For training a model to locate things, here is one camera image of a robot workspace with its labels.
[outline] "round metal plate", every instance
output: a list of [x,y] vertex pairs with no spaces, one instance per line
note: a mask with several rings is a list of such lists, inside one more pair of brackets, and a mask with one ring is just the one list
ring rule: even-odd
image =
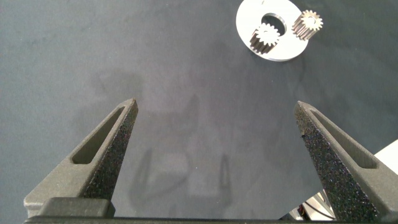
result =
[[[266,14],[279,18],[284,23],[286,32],[268,54],[259,54],[250,48],[250,39]],[[292,31],[293,23],[300,15],[298,7],[288,0],[244,0],[236,15],[236,28],[244,44],[256,55],[283,62],[301,54],[308,44],[307,40],[300,40]]]

